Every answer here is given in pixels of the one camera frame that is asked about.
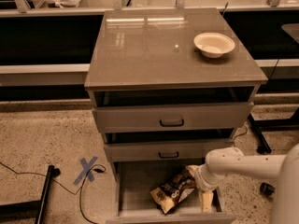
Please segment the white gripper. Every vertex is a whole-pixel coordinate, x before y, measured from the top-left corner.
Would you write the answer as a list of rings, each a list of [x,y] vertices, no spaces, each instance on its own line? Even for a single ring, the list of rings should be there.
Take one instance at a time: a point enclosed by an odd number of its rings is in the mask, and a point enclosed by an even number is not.
[[[203,213],[207,213],[213,202],[213,190],[223,180],[223,175],[217,175],[211,173],[205,164],[203,165],[187,165],[186,169],[191,175],[194,175],[194,179],[197,187],[201,190],[201,210]]]

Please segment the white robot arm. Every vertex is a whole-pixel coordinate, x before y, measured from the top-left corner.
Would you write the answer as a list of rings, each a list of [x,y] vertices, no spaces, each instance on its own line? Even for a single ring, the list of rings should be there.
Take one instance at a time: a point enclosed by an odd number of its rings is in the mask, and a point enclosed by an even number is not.
[[[214,149],[193,175],[202,192],[216,189],[227,175],[276,179],[270,224],[299,224],[299,145],[286,155],[245,156],[237,147]]]

